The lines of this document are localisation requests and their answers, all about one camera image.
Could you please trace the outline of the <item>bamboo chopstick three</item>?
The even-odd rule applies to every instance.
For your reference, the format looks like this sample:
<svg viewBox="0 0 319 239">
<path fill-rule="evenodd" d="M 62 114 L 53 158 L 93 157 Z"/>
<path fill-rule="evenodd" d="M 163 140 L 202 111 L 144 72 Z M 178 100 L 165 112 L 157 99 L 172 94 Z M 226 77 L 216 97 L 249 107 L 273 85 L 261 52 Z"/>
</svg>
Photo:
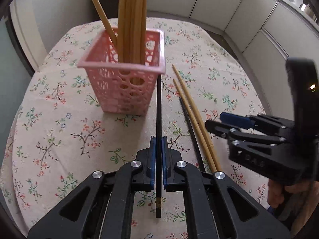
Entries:
<svg viewBox="0 0 319 239">
<path fill-rule="evenodd" d="M 182 92 L 184 93 L 184 95 L 186 96 L 187 100 L 188 100 L 188 103 L 189 103 L 189 106 L 191 107 L 191 110 L 193 112 L 193 114 L 195 115 L 197 121 L 198 121 L 198 124 L 199 124 L 199 127 L 200 127 L 200 130 L 204 136 L 204 139 L 207 143 L 207 146 L 209 147 L 209 151 L 210 151 L 210 154 L 215 162 L 215 166 L 217 168 L 217 171 L 222 171 L 222 167 L 220 165 L 220 161 L 217 157 L 217 152 L 214 148 L 214 145 L 213 145 L 213 142 L 205 128 L 205 125 L 204 125 L 204 121 L 200 115 L 200 112 L 197 108 L 197 106 L 195 105 L 195 102 L 192 98 L 192 96 L 190 95 L 189 91 L 188 91 L 188 88 L 185 84 L 185 82 L 183 81 L 182 77 L 180 76 L 180 74 L 178 73 L 178 70 L 176 68 L 176 66 L 172 65 L 172 69 L 174 70 L 174 73 L 178 79 L 177 83 L 179 84 L 179 86 L 181 87 L 182 89 Z"/>
</svg>

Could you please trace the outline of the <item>black chopstick one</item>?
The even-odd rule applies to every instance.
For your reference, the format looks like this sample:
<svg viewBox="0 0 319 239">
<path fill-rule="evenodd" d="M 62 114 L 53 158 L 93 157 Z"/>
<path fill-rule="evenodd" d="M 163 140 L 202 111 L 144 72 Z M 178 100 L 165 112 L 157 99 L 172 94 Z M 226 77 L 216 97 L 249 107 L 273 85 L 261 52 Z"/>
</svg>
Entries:
<svg viewBox="0 0 319 239">
<path fill-rule="evenodd" d="M 161 75 L 157 77 L 156 92 L 156 218 L 162 216 L 162 88 Z"/>
</svg>

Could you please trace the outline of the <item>steel kettle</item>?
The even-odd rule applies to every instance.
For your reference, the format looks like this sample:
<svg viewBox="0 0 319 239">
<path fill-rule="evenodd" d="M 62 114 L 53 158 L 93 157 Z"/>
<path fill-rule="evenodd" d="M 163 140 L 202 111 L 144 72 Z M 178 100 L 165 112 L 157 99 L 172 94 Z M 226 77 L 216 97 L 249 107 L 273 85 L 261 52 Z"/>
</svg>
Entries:
<svg viewBox="0 0 319 239">
<path fill-rule="evenodd" d="M 301 4 L 299 8 L 301 9 L 301 11 L 307 14 L 313 21 L 317 20 L 317 17 L 309 4 Z"/>
</svg>

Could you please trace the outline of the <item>bamboo chopstick four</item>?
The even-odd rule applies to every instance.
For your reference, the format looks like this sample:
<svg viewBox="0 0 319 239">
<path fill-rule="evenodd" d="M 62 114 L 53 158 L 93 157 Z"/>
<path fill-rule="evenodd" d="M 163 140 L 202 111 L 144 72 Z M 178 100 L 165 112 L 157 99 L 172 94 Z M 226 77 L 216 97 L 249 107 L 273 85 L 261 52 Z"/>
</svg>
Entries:
<svg viewBox="0 0 319 239">
<path fill-rule="evenodd" d="M 201 144 L 201 148 L 203 149 L 203 151 L 205 153 L 205 156 L 206 156 L 206 159 L 208 161 L 209 167 L 210 167 L 212 172 L 216 172 L 217 168 L 215 166 L 215 162 L 214 162 L 214 160 L 213 160 L 213 158 L 212 158 L 212 156 L 210 154 L 209 147 L 207 146 L 207 143 L 206 143 L 206 141 L 204 139 L 204 136 L 203 136 L 203 134 L 202 134 L 202 132 L 200 130 L 198 121 L 197 121 L 195 115 L 193 114 L 193 112 L 191 110 L 191 107 L 189 106 L 188 100 L 187 100 L 186 96 L 184 95 L 184 93 L 182 92 L 182 89 L 179 86 L 179 84 L 177 83 L 177 81 L 174 79 L 173 82 L 174 82 L 175 87 L 176 87 L 176 89 L 177 89 L 177 91 L 179 93 L 179 96 L 181 97 L 181 100 L 183 101 L 183 103 L 185 105 L 185 109 L 187 111 L 187 114 L 190 117 L 192 128 L 195 131 L 197 137 L 199 138 L 199 141 L 200 141 L 200 144 Z"/>
</svg>

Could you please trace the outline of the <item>black chopstick two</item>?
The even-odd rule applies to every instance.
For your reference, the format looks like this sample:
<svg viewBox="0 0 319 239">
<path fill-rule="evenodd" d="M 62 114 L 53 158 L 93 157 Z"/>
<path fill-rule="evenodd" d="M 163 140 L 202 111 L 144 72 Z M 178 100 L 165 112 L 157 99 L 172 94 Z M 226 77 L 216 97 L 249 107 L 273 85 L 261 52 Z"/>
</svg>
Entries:
<svg viewBox="0 0 319 239">
<path fill-rule="evenodd" d="M 194 151 L 195 151 L 195 155 L 196 155 L 196 159 L 197 159 L 197 163 L 198 163 L 198 168 L 199 168 L 200 171 L 205 172 L 206 170 L 205 170 L 204 163 L 203 163 L 203 160 L 202 160 L 202 157 L 201 157 L 200 148 L 198 146 L 198 143 L 197 143 L 197 140 L 196 140 L 196 136 L 194 134 L 194 130 L 192 128 L 192 124 L 191 124 L 191 121 L 190 121 L 190 117 L 189 117 L 187 109 L 185 107 L 185 103 L 183 102 L 182 98 L 179 98 L 179 102 L 181 104 L 181 107 L 182 107 L 182 110 L 183 110 L 183 113 L 184 113 L 184 117 L 185 117 L 185 121 L 187 123 L 187 127 L 188 127 L 189 134 L 190 134 L 190 137 L 191 137 L 192 145 L 194 147 Z"/>
</svg>

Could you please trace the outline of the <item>dark trash bin red liner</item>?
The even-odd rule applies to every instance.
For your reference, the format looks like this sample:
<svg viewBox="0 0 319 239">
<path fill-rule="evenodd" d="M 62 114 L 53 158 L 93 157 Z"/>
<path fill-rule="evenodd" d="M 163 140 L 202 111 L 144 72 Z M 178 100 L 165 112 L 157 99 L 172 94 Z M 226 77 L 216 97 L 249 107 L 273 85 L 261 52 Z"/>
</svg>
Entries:
<svg viewBox="0 0 319 239">
<path fill-rule="evenodd" d="M 118 17 L 119 0 L 99 0 L 107 18 Z"/>
</svg>

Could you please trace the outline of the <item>bamboo chopstick five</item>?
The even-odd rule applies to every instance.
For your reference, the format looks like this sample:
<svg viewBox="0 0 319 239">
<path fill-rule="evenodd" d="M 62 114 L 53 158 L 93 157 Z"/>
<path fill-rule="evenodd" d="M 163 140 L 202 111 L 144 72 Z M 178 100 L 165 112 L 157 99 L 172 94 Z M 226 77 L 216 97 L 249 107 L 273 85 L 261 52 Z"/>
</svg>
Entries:
<svg viewBox="0 0 319 239">
<path fill-rule="evenodd" d="M 142 18 L 141 18 L 141 50 L 140 50 L 140 64 L 145 64 L 146 55 L 146 18 L 147 18 L 147 0 L 142 3 Z"/>
</svg>

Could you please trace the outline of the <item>bamboo chopstick two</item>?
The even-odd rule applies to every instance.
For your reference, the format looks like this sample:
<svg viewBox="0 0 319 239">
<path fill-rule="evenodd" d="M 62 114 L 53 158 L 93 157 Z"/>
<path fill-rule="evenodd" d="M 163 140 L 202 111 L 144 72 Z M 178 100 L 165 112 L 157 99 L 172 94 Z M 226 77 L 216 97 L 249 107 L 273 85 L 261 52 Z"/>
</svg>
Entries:
<svg viewBox="0 0 319 239">
<path fill-rule="evenodd" d="M 118 62 L 124 62 L 124 21 L 125 21 L 125 3 L 126 0 L 119 0 L 118 4 L 118 36 L 117 36 L 117 52 Z"/>
</svg>

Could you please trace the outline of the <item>bamboo chopstick one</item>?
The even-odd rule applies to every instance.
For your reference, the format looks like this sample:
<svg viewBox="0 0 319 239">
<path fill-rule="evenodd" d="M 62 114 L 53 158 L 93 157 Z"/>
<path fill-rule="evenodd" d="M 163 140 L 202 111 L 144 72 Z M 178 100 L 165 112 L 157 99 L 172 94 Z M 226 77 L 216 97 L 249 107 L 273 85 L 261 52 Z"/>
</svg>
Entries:
<svg viewBox="0 0 319 239">
<path fill-rule="evenodd" d="M 92 2 L 94 4 L 94 7 L 95 7 L 95 9 L 96 9 L 96 11 L 97 11 L 97 13 L 98 13 L 103 25 L 104 25 L 104 28 L 105 28 L 107 34 L 109 35 L 112 43 L 114 44 L 114 47 L 116 47 L 117 46 L 117 37 L 115 35 L 115 32 L 114 32 L 114 30 L 113 30 L 113 28 L 112 28 L 112 26 L 111 26 L 111 24 L 110 24 L 110 22 L 109 22 L 109 20 L 108 20 L 108 18 L 106 16 L 105 12 L 104 12 L 104 10 L 103 10 L 99 0 L 92 0 Z"/>
</svg>

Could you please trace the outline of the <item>pink perforated utensil holder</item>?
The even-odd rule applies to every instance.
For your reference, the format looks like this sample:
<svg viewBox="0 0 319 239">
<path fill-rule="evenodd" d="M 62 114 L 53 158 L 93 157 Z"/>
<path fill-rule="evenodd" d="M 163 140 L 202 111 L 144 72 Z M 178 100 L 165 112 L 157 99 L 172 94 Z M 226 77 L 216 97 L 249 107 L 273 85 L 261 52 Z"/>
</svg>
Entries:
<svg viewBox="0 0 319 239">
<path fill-rule="evenodd" d="M 164 32 L 148 29 L 145 63 L 118 62 L 106 31 L 100 31 L 78 62 L 89 78 L 103 112 L 144 116 L 158 76 L 165 74 Z"/>
</svg>

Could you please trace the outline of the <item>bamboo chopstick eight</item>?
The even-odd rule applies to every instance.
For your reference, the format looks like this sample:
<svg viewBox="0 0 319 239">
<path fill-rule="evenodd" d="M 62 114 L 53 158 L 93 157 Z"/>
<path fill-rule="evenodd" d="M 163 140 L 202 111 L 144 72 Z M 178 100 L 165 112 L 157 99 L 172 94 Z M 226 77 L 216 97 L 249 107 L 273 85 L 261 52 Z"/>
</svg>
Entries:
<svg viewBox="0 0 319 239">
<path fill-rule="evenodd" d="M 138 26 L 137 26 L 137 0 L 131 1 L 131 19 L 130 19 L 130 63 L 137 63 L 138 53 Z"/>
</svg>

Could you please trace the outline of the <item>bamboo chopstick seven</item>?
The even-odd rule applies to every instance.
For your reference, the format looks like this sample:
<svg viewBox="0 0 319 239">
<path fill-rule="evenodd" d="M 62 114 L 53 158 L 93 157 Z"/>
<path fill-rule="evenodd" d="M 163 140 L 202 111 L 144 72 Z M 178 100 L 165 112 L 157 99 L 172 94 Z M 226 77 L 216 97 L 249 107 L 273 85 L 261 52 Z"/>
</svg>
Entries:
<svg viewBox="0 0 319 239">
<path fill-rule="evenodd" d="M 124 17 L 124 62 L 130 62 L 130 31 L 131 31 L 131 4 L 132 0 L 125 0 Z"/>
</svg>

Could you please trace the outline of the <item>bamboo chopstick six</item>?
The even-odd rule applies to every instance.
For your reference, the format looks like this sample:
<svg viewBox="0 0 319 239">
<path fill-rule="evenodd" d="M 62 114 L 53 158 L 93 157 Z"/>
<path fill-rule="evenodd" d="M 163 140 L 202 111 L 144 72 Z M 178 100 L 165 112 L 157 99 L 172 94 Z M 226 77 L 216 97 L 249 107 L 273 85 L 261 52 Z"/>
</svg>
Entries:
<svg viewBox="0 0 319 239">
<path fill-rule="evenodd" d="M 141 50 L 141 18 L 142 18 L 142 3 L 143 0 L 137 0 L 137 26 L 138 26 L 138 53 L 137 53 L 137 63 L 140 63 L 140 50 Z"/>
</svg>

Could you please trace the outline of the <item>floral tablecloth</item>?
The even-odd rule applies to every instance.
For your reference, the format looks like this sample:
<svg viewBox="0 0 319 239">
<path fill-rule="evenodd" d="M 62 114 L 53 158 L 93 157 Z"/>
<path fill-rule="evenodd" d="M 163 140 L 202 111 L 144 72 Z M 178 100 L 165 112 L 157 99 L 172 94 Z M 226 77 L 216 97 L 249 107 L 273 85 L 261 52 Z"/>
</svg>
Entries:
<svg viewBox="0 0 319 239">
<path fill-rule="evenodd" d="M 201 27 L 149 18 L 165 35 L 162 134 L 185 161 L 197 164 L 174 83 L 181 77 L 204 120 L 220 113 L 257 115 L 262 103 L 240 64 Z M 26 235 L 95 170 L 111 172 L 133 160 L 156 133 L 156 98 L 147 115 L 102 111 L 80 57 L 103 29 L 100 22 L 73 27 L 35 72 L 7 140 L 1 191 Z"/>
</svg>

